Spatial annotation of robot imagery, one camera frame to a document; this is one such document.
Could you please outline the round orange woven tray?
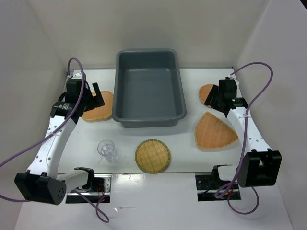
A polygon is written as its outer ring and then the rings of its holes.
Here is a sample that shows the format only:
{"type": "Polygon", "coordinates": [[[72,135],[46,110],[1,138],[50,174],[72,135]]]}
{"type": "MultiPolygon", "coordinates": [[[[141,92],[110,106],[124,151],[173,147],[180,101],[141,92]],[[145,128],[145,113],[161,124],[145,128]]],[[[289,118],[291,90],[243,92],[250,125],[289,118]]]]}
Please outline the round orange woven tray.
{"type": "Polygon", "coordinates": [[[199,92],[198,92],[198,96],[199,96],[199,99],[200,101],[204,104],[204,101],[206,100],[212,86],[214,84],[206,84],[206,85],[203,85],[200,89],[199,89],[199,92]]]}

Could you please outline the square woven bamboo tray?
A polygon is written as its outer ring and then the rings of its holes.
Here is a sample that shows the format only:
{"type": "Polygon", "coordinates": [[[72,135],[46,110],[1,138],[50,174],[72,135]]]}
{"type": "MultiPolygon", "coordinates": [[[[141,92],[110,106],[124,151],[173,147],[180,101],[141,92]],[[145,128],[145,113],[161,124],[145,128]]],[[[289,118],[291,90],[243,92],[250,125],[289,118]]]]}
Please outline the square woven bamboo tray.
{"type": "Polygon", "coordinates": [[[113,107],[113,93],[110,91],[101,91],[101,95],[105,102],[104,106],[95,108],[84,112],[82,119],[87,122],[100,121],[110,119],[112,116],[112,107],[113,107]]]}

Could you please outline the fan-shaped woven bamboo tray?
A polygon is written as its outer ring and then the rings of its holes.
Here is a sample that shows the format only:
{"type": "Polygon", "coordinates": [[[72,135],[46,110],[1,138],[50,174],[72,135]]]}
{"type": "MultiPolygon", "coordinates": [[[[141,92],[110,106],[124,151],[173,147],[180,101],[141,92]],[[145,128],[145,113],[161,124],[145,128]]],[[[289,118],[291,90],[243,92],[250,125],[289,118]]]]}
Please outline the fan-shaped woven bamboo tray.
{"type": "Polygon", "coordinates": [[[197,122],[194,131],[199,149],[215,150],[226,147],[238,140],[236,132],[213,114],[206,112],[197,122]]]}

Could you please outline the clear plastic cup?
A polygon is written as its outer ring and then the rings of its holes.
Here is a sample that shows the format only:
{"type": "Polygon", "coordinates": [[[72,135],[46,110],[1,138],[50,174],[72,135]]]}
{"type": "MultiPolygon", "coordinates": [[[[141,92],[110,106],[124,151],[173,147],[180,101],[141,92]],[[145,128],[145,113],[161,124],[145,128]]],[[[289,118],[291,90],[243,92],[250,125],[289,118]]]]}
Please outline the clear plastic cup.
{"type": "Polygon", "coordinates": [[[100,160],[105,159],[108,162],[116,162],[117,151],[115,144],[111,140],[102,140],[97,146],[98,154],[101,156],[100,160]]]}

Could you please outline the round yellow bamboo tray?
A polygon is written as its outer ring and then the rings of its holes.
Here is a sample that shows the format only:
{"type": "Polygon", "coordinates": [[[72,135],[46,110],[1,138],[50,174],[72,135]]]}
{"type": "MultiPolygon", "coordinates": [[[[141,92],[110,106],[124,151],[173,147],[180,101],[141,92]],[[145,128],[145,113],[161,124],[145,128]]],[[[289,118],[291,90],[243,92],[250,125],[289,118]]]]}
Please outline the round yellow bamboo tray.
{"type": "Polygon", "coordinates": [[[135,151],[135,162],[144,173],[161,173],[169,166],[170,160],[169,148],[157,139],[143,141],[135,151]]]}

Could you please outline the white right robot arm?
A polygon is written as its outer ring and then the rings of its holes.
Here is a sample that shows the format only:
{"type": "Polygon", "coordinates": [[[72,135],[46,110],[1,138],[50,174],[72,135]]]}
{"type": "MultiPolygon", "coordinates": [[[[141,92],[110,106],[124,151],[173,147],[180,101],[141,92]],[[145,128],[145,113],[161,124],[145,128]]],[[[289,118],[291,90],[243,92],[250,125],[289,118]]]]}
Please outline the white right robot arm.
{"type": "Polygon", "coordinates": [[[239,164],[230,183],[240,187],[275,185],[282,156],[266,143],[253,121],[250,105],[237,97],[237,84],[229,77],[212,86],[204,104],[222,112],[242,144],[239,164]]]}

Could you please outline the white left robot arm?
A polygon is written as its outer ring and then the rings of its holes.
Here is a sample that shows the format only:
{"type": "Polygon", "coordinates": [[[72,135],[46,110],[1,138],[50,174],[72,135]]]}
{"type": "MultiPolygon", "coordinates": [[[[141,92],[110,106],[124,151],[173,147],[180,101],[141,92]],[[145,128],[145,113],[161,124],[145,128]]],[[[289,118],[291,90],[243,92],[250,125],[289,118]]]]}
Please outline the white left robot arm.
{"type": "Polygon", "coordinates": [[[92,94],[87,81],[69,79],[66,91],[52,106],[46,140],[24,173],[17,173],[14,182],[26,201],[59,205],[67,192],[78,187],[89,192],[95,188],[94,171],[76,167],[58,175],[61,156],[66,143],[84,112],[104,106],[97,83],[92,94]]]}

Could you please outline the grey plastic bin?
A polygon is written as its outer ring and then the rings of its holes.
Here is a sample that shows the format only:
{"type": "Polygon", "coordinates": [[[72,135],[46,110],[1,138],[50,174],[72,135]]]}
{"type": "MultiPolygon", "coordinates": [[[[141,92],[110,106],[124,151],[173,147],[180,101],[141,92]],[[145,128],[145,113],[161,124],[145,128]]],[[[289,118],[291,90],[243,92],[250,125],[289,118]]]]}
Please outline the grey plastic bin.
{"type": "Polygon", "coordinates": [[[117,53],[112,118],[125,128],[171,127],[187,114],[176,51],[117,53]]]}

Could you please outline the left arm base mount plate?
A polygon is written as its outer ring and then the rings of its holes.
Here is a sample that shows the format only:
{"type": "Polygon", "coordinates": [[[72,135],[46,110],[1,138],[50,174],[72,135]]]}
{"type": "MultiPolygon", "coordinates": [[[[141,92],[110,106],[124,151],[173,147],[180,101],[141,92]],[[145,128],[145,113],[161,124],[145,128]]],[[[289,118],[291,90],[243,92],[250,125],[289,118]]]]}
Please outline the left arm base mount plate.
{"type": "MultiPolygon", "coordinates": [[[[96,204],[98,200],[103,196],[105,196],[105,198],[103,198],[101,203],[110,203],[111,182],[111,174],[95,174],[94,180],[90,187],[86,187],[85,185],[79,186],[75,189],[75,191],[81,193],[94,204],[96,204]]],[[[67,193],[65,203],[85,204],[87,201],[79,196],[76,192],[70,191],[67,193]]]]}

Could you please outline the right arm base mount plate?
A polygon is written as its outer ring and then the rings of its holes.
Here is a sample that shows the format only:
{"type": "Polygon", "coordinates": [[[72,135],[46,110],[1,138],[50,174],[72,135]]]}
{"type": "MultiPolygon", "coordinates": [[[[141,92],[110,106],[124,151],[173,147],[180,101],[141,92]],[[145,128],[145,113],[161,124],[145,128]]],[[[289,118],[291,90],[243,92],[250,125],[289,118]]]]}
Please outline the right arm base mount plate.
{"type": "Polygon", "coordinates": [[[215,197],[217,189],[227,182],[222,182],[221,184],[214,183],[212,176],[207,174],[196,174],[196,189],[197,189],[197,198],[199,202],[202,201],[222,201],[227,200],[230,196],[230,200],[241,200],[241,195],[239,191],[238,184],[234,184],[232,188],[223,196],[221,199],[215,197]]]}

